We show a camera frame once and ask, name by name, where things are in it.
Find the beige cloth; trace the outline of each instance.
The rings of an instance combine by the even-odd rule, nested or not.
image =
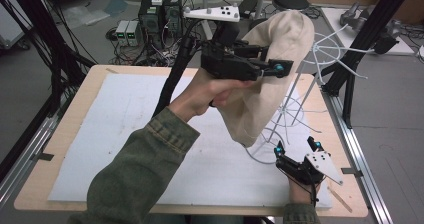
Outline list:
[[[243,40],[268,46],[268,59],[292,60],[290,74],[264,77],[249,89],[234,90],[225,107],[218,108],[234,141],[252,146],[284,100],[300,62],[314,39],[312,21],[299,11],[280,12],[248,32]]]

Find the black pole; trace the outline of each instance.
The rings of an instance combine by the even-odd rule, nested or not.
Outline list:
[[[152,118],[159,114],[171,102],[172,93],[174,93],[175,87],[180,81],[184,70],[194,55],[194,53],[191,53],[193,49],[193,40],[190,38],[190,32],[200,21],[202,20],[193,20],[181,40],[181,46],[178,50],[177,58],[175,60],[174,66],[171,69],[171,72],[169,73],[168,78],[165,81],[165,84],[162,87],[159,101],[156,105],[155,111],[153,112]]]
[[[370,49],[404,1],[405,0],[380,0],[350,47],[360,50]],[[356,71],[364,55],[365,53],[347,51],[341,61],[349,68]],[[343,103],[343,120],[349,128],[352,128],[350,117],[355,76],[344,68],[336,68],[330,80],[323,86],[323,90],[330,95],[337,96],[340,88],[345,82],[347,83],[345,100]]]

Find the robotic arm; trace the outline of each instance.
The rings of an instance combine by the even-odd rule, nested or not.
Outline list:
[[[201,67],[216,78],[242,81],[256,81],[263,76],[282,78],[290,73],[293,61],[265,62],[268,48],[236,41],[238,33],[236,23],[218,23],[212,40],[202,45]]]
[[[281,172],[289,178],[293,178],[299,185],[311,186],[311,202],[315,205],[318,201],[316,198],[316,186],[324,180],[325,176],[328,176],[339,185],[342,185],[343,181],[337,173],[330,154],[324,150],[321,143],[315,142],[311,136],[307,141],[312,153],[306,154],[303,162],[296,162],[286,156],[280,141],[277,147],[274,148],[277,158],[275,164]]]

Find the human arm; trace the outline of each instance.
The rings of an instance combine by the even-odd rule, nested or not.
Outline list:
[[[285,224],[319,224],[314,205],[311,204],[310,187],[301,186],[289,177],[290,203],[284,207]]]
[[[225,104],[233,88],[249,83],[214,80],[199,69],[186,90],[141,130],[133,132],[111,164],[93,179],[87,211],[68,223],[139,223],[156,204],[199,133],[187,125],[208,104]]]

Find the aluminum rail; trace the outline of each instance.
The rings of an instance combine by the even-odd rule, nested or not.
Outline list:
[[[59,123],[59,117],[54,114],[46,117],[32,137],[31,141],[12,166],[2,183],[0,184],[0,210],[4,207],[13,191],[27,174],[31,165],[37,162],[45,144],[48,142]]]
[[[333,107],[335,118],[339,124],[340,131],[344,136],[346,147],[349,150],[355,169],[361,171],[363,174],[359,177],[359,180],[362,183],[362,187],[367,195],[369,205],[372,208],[377,222],[381,224],[393,223],[383,197],[378,190],[377,184],[367,164],[364,153],[362,152],[361,146],[359,145],[358,139],[356,138],[353,129],[349,129],[346,122],[343,120],[343,103],[340,101],[339,97],[329,96],[325,92],[322,94]]]

